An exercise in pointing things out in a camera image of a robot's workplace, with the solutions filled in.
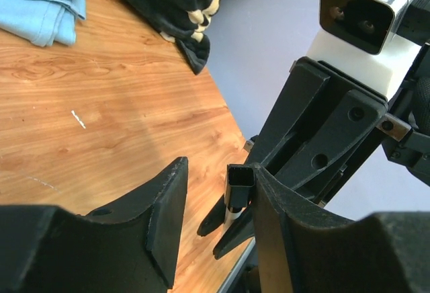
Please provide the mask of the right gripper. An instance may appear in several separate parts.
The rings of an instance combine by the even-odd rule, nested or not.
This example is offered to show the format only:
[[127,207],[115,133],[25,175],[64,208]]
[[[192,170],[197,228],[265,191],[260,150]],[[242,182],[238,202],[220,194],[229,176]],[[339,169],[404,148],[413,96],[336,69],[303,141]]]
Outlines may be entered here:
[[377,146],[383,147],[390,161],[429,181],[429,41],[392,99],[329,68],[327,119],[281,169],[284,183],[261,165],[249,165],[255,174],[251,227],[236,234],[231,227],[215,246],[215,259],[250,238],[250,231],[261,251],[277,249],[293,256],[299,239],[295,229],[311,228],[310,219],[320,212],[314,203],[329,201]]

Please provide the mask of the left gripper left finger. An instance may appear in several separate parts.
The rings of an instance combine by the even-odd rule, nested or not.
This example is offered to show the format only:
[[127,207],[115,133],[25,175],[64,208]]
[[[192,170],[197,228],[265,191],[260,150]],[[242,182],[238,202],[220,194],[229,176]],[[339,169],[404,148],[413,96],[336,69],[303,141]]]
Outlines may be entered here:
[[175,281],[188,160],[87,215],[1,207],[2,292],[166,292]]

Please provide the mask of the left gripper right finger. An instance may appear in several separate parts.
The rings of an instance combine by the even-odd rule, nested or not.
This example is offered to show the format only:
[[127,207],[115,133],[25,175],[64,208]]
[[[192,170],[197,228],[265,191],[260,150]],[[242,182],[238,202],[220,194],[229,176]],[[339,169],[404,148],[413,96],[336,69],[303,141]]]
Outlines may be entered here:
[[254,164],[263,292],[428,292],[429,213],[333,214]]

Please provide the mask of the black marker pen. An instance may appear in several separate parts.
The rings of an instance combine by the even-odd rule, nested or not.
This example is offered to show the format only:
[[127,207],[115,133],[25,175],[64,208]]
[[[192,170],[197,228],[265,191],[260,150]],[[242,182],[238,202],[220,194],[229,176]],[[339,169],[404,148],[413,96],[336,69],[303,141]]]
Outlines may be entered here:
[[222,235],[231,227],[234,234],[251,227],[253,213],[249,207],[255,187],[254,171],[247,165],[228,164],[224,188]]

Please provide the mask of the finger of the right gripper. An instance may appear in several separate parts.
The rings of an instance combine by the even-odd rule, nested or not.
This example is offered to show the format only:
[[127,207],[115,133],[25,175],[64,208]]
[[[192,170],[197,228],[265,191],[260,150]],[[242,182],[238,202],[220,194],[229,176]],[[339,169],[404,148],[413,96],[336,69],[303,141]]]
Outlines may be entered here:
[[[284,183],[281,169],[310,142],[327,119],[330,83],[331,70],[327,63],[300,58],[255,137],[244,165],[258,163]],[[199,225],[199,236],[209,235],[223,223],[223,199],[224,195]]]

